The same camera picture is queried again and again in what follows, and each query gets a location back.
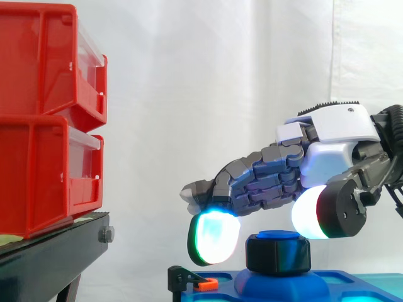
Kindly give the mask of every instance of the metal bolt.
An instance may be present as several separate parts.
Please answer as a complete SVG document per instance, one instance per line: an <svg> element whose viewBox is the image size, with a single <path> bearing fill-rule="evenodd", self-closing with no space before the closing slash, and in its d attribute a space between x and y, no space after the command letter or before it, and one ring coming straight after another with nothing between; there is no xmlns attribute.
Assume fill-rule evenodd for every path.
<svg viewBox="0 0 403 302"><path fill-rule="evenodd" d="M115 237L115 228L113 226L104 226L99 231L99 242L112 243Z"/></svg>

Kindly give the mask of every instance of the black knob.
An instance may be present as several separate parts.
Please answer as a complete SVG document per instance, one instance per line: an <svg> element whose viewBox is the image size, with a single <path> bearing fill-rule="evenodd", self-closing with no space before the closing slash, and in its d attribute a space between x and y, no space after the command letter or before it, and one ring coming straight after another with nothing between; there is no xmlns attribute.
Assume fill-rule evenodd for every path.
<svg viewBox="0 0 403 302"><path fill-rule="evenodd" d="M263 231L246 240L246 267L271 276L310 271L309 241L296 232Z"/></svg>

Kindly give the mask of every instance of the red plastic bin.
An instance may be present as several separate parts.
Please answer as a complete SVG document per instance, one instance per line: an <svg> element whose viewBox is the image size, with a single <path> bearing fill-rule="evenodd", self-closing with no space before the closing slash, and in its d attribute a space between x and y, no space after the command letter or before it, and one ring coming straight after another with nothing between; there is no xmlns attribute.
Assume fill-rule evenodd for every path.
<svg viewBox="0 0 403 302"><path fill-rule="evenodd" d="M0 142L0 234L31 238L102 206L102 137L62 116L0 116Z"/></svg>
<svg viewBox="0 0 403 302"><path fill-rule="evenodd" d="M106 66L70 4L0 2L0 113L106 123Z"/></svg>

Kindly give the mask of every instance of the white curtain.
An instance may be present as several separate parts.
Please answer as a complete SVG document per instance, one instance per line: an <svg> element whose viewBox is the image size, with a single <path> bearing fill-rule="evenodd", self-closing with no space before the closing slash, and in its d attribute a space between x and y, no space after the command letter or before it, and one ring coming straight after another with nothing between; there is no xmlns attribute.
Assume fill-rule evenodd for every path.
<svg viewBox="0 0 403 302"><path fill-rule="evenodd" d="M317 103L357 99L376 113L400 102L398 1L69 2L109 59L108 124L95 133L105 138L102 210L116 230L82 274L78 302L170 301L167 268L199 269L186 251L185 184L267 146L276 125ZM207 269L244 268L245 239L291 230L290 210L241 218L235 254ZM357 237L313 241L313 267L403 271L402 225L384 197Z"/></svg>

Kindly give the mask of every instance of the blue plastic tray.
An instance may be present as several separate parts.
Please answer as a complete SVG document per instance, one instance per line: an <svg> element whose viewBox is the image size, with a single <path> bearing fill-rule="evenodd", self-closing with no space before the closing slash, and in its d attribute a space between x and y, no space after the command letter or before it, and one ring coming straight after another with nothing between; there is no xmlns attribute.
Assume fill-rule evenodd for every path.
<svg viewBox="0 0 403 302"><path fill-rule="evenodd" d="M342 271L311 271L297 277L241 272L197 272L219 280L219 290L199 293L191 285L182 302L393 302L403 301L402 274L352 276Z"/></svg>

